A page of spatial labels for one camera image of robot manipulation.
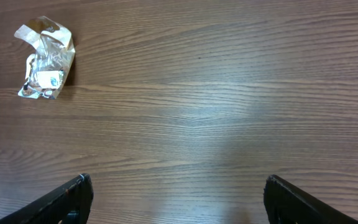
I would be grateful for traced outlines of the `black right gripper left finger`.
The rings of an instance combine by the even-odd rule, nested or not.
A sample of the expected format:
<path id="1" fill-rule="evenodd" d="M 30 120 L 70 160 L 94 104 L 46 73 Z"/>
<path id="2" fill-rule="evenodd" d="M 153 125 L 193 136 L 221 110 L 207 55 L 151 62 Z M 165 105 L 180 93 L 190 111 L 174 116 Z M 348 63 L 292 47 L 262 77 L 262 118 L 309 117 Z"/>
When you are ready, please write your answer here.
<path id="1" fill-rule="evenodd" d="M 20 210 L 0 219 L 0 224 L 86 224 L 94 193 L 89 174 L 69 180 Z"/>

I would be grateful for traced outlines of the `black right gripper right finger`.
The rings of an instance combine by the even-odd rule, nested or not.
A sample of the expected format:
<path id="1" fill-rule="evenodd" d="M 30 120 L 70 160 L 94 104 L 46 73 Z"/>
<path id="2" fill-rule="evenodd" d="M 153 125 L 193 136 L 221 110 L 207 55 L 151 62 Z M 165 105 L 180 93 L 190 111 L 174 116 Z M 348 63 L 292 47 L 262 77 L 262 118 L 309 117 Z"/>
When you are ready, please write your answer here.
<path id="1" fill-rule="evenodd" d="M 358 220 L 277 175 L 266 180 L 264 205 L 273 224 L 358 224 Z"/>

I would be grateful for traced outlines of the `beige clear cookie bag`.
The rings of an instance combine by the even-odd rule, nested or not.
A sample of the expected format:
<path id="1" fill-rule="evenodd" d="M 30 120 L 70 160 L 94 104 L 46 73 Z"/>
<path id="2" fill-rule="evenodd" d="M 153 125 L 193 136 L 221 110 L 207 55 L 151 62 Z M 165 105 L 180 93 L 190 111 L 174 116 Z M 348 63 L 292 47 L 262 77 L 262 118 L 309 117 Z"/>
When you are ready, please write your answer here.
<path id="1" fill-rule="evenodd" d="M 40 16 L 22 25 L 14 37 L 35 49 L 26 59 L 25 83 L 18 95 L 56 99 L 75 58 L 70 30 L 46 16 Z"/>

